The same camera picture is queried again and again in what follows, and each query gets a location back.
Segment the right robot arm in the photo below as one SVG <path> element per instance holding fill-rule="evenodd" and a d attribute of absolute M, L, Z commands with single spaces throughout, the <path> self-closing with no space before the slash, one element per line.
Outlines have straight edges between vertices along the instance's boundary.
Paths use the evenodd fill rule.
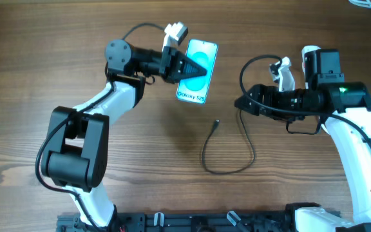
<path fill-rule="evenodd" d="M 315 203 L 288 204 L 287 231 L 371 231 L 371 96 L 362 82 L 346 82 L 339 52 L 306 46 L 302 50 L 305 87 L 297 89 L 287 58 L 274 56 L 274 84 L 243 89 L 234 105 L 252 115 L 290 124 L 318 118 L 336 145 L 352 197 L 353 219 L 345 220 Z"/>

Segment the white power strip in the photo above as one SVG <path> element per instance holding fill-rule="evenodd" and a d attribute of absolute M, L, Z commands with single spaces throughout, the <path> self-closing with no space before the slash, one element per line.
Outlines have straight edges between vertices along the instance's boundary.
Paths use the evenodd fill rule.
<path fill-rule="evenodd" d="M 312 78 L 315 73 L 314 71 L 314 60 L 315 54 L 317 50 L 321 48 L 316 45 L 307 45 L 305 46 L 302 51 L 302 70 L 305 79 L 305 87 L 309 89 L 312 87 Z"/>

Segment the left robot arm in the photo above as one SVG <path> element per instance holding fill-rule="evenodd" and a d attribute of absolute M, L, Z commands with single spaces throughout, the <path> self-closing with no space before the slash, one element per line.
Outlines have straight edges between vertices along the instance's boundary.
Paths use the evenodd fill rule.
<path fill-rule="evenodd" d="M 106 46 L 105 58 L 105 89 L 84 104 L 52 111 L 35 161 L 35 175 L 45 188 L 73 197 L 84 231 L 120 230 L 117 208 L 102 184 L 109 128 L 139 103 L 146 78 L 156 75 L 174 84 L 211 71 L 206 61 L 194 61 L 171 46 L 157 52 L 123 39 Z"/>

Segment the teal screen Galaxy smartphone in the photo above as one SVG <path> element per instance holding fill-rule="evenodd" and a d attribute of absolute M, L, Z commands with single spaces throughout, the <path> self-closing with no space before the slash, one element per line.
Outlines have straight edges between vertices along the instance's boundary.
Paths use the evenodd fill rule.
<path fill-rule="evenodd" d="M 216 43 L 191 39 L 189 41 L 186 56 L 192 63 L 185 66 L 189 78 L 182 79 L 176 91 L 176 97 L 180 101 L 205 104 L 211 77 L 216 62 L 218 45 Z"/>

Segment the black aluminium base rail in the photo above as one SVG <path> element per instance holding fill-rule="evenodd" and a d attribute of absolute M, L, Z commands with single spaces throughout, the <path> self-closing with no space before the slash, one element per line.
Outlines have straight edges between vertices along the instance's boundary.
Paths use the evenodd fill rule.
<path fill-rule="evenodd" d="M 99 231 L 195 232 L 195 231 L 295 231 L 294 217 L 285 211 L 237 212 L 241 221 L 233 225 L 225 213 L 145 214 L 118 213 L 117 224 Z"/>

